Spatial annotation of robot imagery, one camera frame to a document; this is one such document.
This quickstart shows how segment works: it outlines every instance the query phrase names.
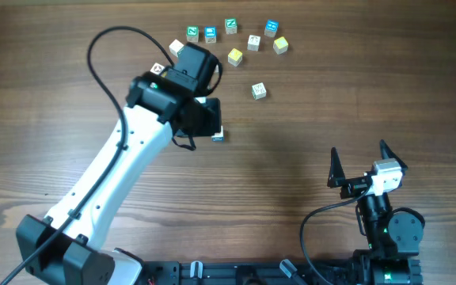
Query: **black cable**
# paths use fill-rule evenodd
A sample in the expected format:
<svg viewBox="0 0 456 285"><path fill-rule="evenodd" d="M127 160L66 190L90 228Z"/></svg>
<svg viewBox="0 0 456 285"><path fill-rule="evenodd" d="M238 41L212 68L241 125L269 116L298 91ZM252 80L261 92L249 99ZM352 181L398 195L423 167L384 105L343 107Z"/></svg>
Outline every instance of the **black cable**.
<svg viewBox="0 0 456 285"><path fill-rule="evenodd" d="M175 144L178 147L181 147L181 148L184 148L184 149L190 150L190 151L195 151L196 144L195 144L195 141L193 140L193 137L191 135L188 135L188 138L189 138L189 146L185 145L185 144L178 144L174 138L172 138L172 142L173 142L173 144Z"/></svg>
<svg viewBox="0 0 456 285"><path fill-rule="evenodd" d="M302 225L300 225L300 234L299 234L300 235L300 246L302 247L302 252L304 253L304 257L306 257L307 263L309 264L309 266L310 266L311 270L314 272L314 274L316 274L317 277L319 277L324 283L326 283L328 285L333 285L333 284L330 283L327 279L325 279L325 277L316 269L316 267L314 267L313 261L309 258L309 254L307 253L306 243L304 242L304 227L306 226L306 223L309 220L309 218L314 216L315 214L323 212L323 211L331 210L333 208L346 206L350 203L354 203L354 202L360 200L362 197L364 197L368 191L369 191L369 188L367 188L365 191L360 193L360 196L350 199L348 201L335 203L332 205L328 205L328 206L324 206L319 209L316 209L316 210L310 212L302 221Z"/></svg>
<svg viewBox="0 0 456 285"><path fill-rule="evenodd" d="M31 261L33 261L35 258L37 258L69 225L70 223L74 220L72 217L76 217L78 213L82 210L82 208L86 205L87 201L89 201L90 197L95 193L95 191L98 189L100 184L103 182L103 180L108 176L110 171L112 171L113 166L116 164L117 160L119 159L120 155L122 154L124 150L124 146L126 146L126 141L127 141L127 121L126 121L126 116L124 115L123 109L119 106L119 103L117 103L117 99L113 96L113 94L108 90L107 86L102 82L98 74L93 68L93 64L91 63L91 53L94 47L94 44L105 34L112 32L112 31L118 31L118 30L126 30L126 31L132 31L132 32L137 32L149 40L151 40L154 44L158 46L158 48L163 52L165 57L169 60L170 64L173 66L173 61L166 52L166 50L149 34L146 32L137 29L137 28L132 28L132 27L127 27L127 26L116 26L116 27L111 27L107 28L104 31L98 33L94 39L91 41L91 44L89 45L89 48L87 50L87 66L89 68L90 73L92 74L94 80L98 83L98 85L107 93L108 98L110 101L113 103L114 107L117 110L117 114L119 115L119 120L121 123L121 134L120 134L120 141L117 144L117 150L114 153L112 159L108 163L107 167L104 169L103 173L100 175L100 177L96 180L94 183L93 187L85 194L84 198L78 203L76 208L69 213L69 217L64 221L64 223L43 243L36 249L28 258L23 260L12 272L1 282L1 285L8 284L17 274L19 274L22 269L24 269L26 266L28 266Z"/></svg>
<svg viewBox="0 0 456 285"><path fill-rule="evenodd" d="M356 222L358 222L358 229L360 230L360 234L366 237L367 235L363 232L363 226L362 226L362 217L360 214L360 204L356 204L355 207L355 214L356 214Z"/></svg>

